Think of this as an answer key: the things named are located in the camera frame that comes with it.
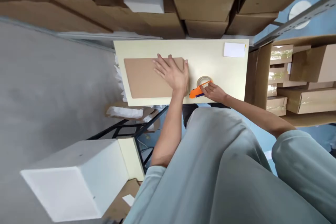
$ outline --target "white paper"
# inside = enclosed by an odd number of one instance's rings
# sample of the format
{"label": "white paper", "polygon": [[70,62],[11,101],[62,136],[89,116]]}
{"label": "white paper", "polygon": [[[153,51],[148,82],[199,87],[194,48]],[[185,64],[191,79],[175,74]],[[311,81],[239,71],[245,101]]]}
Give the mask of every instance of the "white paper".
{"label": "white paper", "polygon": [[245,44],[224,43],[224,57],[244,58]]}
{"label": "white paper", "polygon": [[291,73],[290,73],[291,70],[292,70],[292,63],[288,63],[288,65],[287,65],[287,72],[288,72],[289,74],[291,74]]}
{"label": "white paper", "polygon": [[265,157],[266,157],[267,160],[272,159],[272,151],[271,150],[269,150],[267,152],[264,152],[264,154],[265,154]]}
{"label": "white paper", "polygon": [[123,200],[131,207],[131,206],[133,206],[133,203],[134,203],[135,199],[131,194],[128,194],[128,195],[123,197]]}

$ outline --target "black metal frame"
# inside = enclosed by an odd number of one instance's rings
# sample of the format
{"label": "black metal frame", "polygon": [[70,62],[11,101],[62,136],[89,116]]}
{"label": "black metal frame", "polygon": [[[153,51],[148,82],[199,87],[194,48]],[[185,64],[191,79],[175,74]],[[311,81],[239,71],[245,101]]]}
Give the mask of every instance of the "black metal frame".
{"label": "black metal frame", "polygon": [[[140,149],[140,144],[139,144],[139,137],[164,113],[166,112],[168,109],[168,106],[166,106],[165,108],[163,108],[163,110],[161,110],[156,116],[154,116],[152,118],[152,120],[150,120],[149,122],[144,122],[144,123],[138,123],[138,124],[125,124],[126,122],[128,122],[128,119],[124,119],[121,120],[120,122],[112,125],[111,127],[99,132],[98,134],[88,138],[87,140],[97,140],[103,136],[105,136],[107,133],[110,133],[112,130],[115,130],[113,137],[112,138],[117,138],[117,137],[134,137],[135,139],[135,144],[136,144],[136,148],[138,150],[139,153],[139,158],[141,161],[141,165],[142,168],[144,170],[144,172],[146,173],[147,168],[146,168],[146,164],[148,162],[148,160],[150,159],[150,157],[152,156],[153,153],[153,149],[150,152],[150,154],[147,156],[147,158],[145,159],[145,161],[142,159],[142,155],[141,155],[141,149]],[[129,127],[135,127],[135,133],[129,133],[129,134],[119,134],[120,130],[122,128],[129,128]]]}

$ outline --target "metal frame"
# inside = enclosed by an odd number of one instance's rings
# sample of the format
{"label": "metal frame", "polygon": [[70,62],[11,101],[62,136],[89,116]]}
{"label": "metal frame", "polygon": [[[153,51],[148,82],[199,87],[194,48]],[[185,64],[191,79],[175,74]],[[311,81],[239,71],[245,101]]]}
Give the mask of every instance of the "metal frame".
{"label": "metal frame", "polygon": [[311,18],[331,9],[334,8],[336,5],[336,0],[320,0],[310,8],[305,10],[304,12],[300,13],[293,19],[289,20],[286,23],[279,23],[277,22],[276,25],[279,25],[277,29],[260,39],[259,41],[255,42],[253,47],[250,47],[250,51],[254,51],[259,47],[272,42],[277,37],[282,35],[285,32],[288,32],[294,29],[296,26],[303,24],[304,22],[310,20]]}
{"label": "metal frame", "polygon": [[[88,138],[87,140],[97,140],[103,136],[105,136],[107,133],[110,133],[111,131],[115,130],[112,138],[117,138],[117,137],[134,137],[135,139],[135,144],[136,144],[136,148],[138,150],[139,153],[139,158],[141,161],[141,165],[142,168],[144,170],[144,172],[146,173],[147,168],[146,168],[146,164],[149,161],[150,157],[152,156],[153,153],[153,149],[150,152],[150,154],[147,156],[147,158],[145,159],[145,161],[142,158],[141,155],[141,149],[140,149],[140,144],[139,144],[139,137],[164,113],[166,112],[168,109],[168,106],[166,106],[165,108],[163,108],[163,110],[161,110],[156,116],[154,116],[152,118],[152,120],[150,120],[149,122],[145,122],[145,123],[138,123],[138,124],[125,124],[126,122],[128,122],[128,119],[124,119],[121,120],[120,122],[112,125],[111,127],[99,132],[96,135],[93,135],[92,137]],[[135,133],[129,133],[129,134],[119,134],[120,130],[122,128],[129,128],[129,127],[135,127]]]}

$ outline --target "table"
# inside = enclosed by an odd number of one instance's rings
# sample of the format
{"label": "table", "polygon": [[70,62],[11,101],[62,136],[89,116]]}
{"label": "table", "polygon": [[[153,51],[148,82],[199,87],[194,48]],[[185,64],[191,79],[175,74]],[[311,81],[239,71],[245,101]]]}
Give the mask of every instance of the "table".
{"label": "table", "polygon": [[[244,57],[224,57],[224,43],[245,44]],[[244,100],[247,56],[249,40],[143,40],[114,41],[116,55],[125,87],[129,106],[165,105],[171,97],[133,99],[128,84],[125,58],[182,57],[189,62],[189,91],[196,88],[201,76],[210,76],[229,95]],[[185,97],[183,103],[212,102],[205,96],[191,99]]]}

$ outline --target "pants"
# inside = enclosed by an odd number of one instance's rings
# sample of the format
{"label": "pants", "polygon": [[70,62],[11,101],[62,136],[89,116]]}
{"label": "pants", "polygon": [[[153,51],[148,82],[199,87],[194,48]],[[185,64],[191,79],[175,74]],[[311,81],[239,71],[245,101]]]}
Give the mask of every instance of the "pants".
{"label": "pants", "polygon": [[[227,107],[223,105],[222,103],[208,103],[211,107],[219,107],[223,109],[230,109],[230,107]],[[198,105],[193,103],[193,104],[183,104],[182,105],[182,116],[183,116],[183,125],[185,128],[187,128],[187,123],[188,120],[191,116],[191,114],[194,112],[195,109],[198,108]]]}

